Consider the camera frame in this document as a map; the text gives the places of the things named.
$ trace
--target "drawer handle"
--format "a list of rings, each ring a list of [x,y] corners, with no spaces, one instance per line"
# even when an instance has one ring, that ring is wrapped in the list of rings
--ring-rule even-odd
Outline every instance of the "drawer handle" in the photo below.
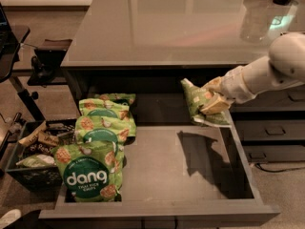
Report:
[[[265,128],[267,135],[285,135],[286,131],[281,126],[273,126]]]
[[[288,97],[293,102],[305,102],[305,93],[303,92],[290,92],[288,93]]]

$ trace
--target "plastic bin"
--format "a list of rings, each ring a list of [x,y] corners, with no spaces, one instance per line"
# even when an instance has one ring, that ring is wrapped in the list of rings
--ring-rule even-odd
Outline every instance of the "plastic bin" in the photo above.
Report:
[[[75,126],[75,121],[75,119],[48,120],[47,125],[63,123],[65,126],[72,128]],[[18,140],[31,134],[42,122],[27,122]],[[62,178],[57,166],[21,168],[16,165],[18,161],[27,156],[24,153],[24,147],[17,142],[11,153],[6,172],[31,192],[53,190],[61,186]]]

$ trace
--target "desk leg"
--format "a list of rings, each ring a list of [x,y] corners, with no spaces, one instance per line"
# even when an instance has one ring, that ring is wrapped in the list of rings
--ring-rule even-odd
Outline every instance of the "desk leg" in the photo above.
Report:
[[[30,93],[28,92],[28,90],[23,87],[19,78],[15,77],[15,76],[11,77],[10,78],[10,83],[15,88],[15,90],[18,92],[18,95],[19,95],[20,99],[26,105],[26,107],[28,108],[29,112],[34,117],[34,119],[35,120],[44,120],[45,117],[40,112],[36,103],[34,102],[32,97],[30,96]]]

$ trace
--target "table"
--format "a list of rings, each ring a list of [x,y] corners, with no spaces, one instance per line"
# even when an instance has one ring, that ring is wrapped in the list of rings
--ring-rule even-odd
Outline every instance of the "table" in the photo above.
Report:
[[[95,94],[136,93],[138,103],[132,113],[138,138],[143,140],[151,133],[140,148],[159,148],[158,134],[162,132],[172,148],[173,132],[196,132],[186,117],[180,80],[187,77],[200,86],[232,67],[266,55],[281,33],[303,31],[303,8],[302,0],[287,6],[275,5],[272,0],[93,0],[62,63],[62,72],[75,104]],[[98,220],[107,228],[162,228],[165,224],[174,228],[177,223],[188,228],[257,226],[277,215],[276,206],[261,200],[234,125],[226,131],[203,132],[212,130],[219,134],[214,140],[223,150],[220,160],[231,164],[236,180],[238,174],[246,180],[249,194],[241,193],[238,199],[206,194],[196,204],[158,200],[146,190],[138,191],[138,198],[128,189],[136,174],[127,169],[129,179],[124,186],[128,188],[123,188],[122,203],[69,203],[63,186],[54,210],[42,211],[40,218],[56,226],[61,226],[56,224],[58,220],[65,225]],[[126,156],[133,161],[139,158],[128,148]],[[221,179],[216,174],[212,179]],[[206,180],[203,176],[198,182]]]

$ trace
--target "floor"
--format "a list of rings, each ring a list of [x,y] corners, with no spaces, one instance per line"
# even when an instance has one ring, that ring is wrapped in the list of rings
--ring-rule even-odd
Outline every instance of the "floor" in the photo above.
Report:
[[[38,46],[46,38],[73,38],[84,14],[83,11],[8,11],[8,18],[12,24],[28,25],[31,32],[26,43]],[[19,54],[21,60],[16,64],[16,67],[20,67],[22,64],[31,64],[31,57],[33,56],[31,46],[24,45]],[[36,103],[46,119],[74,118],[77,116],[76,106],[67,86],[28,87],[27,80],[27,77],[21,78],[29,92],[37,91],[39,93]],[[31,114],[20,101],[9,81],[0,84],[0,99],[0,113],[7,121],[10,121],[9,118],[14,118],[18,112],[22,114],[25,120],[32,120]],[[0,127],[1,142],[10,124],[4,123],[0,119]],[[13,144],[9,145],[4,158],[2,158],[1,167],[5,167],[12,148]],[[284,169],[302,166],[305,167],[305,162],[267,164],[264,167]],[[252,228],[305,228],[305,170],[272,174],[252,167],[252,171],[264,203],[276,204],[281,209],[281,214],[276,218],[261,227]],[[0,216],[12,208],[19,208],[23,214],[33,210],[52,209],[57,196],[56,191],[31,193],[7,174],[0,178],[0,191]]]

